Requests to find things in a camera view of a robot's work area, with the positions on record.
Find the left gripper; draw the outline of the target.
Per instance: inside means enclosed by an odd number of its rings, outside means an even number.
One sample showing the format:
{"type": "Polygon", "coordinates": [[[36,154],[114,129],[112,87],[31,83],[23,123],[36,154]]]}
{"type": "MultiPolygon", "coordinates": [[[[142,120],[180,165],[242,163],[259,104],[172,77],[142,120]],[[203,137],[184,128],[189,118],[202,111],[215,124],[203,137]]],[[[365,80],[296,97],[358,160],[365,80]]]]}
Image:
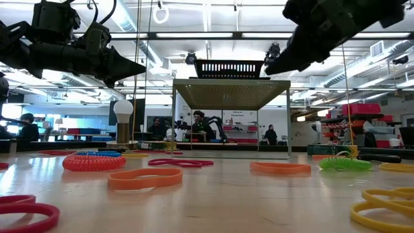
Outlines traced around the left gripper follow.
{"type": "Polygon", "coordinates": [[[116,83],[136,78],[146,71],[146,67],[121,56],[111,46],[111,51],[98,42],[86,44],[59,45],[51,43],[33,43],[28,46],[27,71],[36,78],[43,77],[45,69],[69,72],[75,76],[91,75],[102,80],[113,89],[116,83]],[[107,59],[113,53],[109,75],[107,59]]]}

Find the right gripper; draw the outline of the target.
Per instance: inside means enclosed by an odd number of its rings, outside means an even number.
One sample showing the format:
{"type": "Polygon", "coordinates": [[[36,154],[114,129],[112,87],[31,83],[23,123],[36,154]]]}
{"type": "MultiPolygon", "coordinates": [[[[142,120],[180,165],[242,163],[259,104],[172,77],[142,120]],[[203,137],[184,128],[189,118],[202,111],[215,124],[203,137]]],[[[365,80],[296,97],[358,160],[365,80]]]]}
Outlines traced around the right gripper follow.
{"type": "Polygon", "coordinates": [[[306,21],[297,28],[284,50],[278,43],[265,56],[267,75],[303,71],[316,61],[324,61],[330,51],[359,32],[379,22],[382,28],[404,19],[403,0],[323,0],[317,1],[306,21]]]}

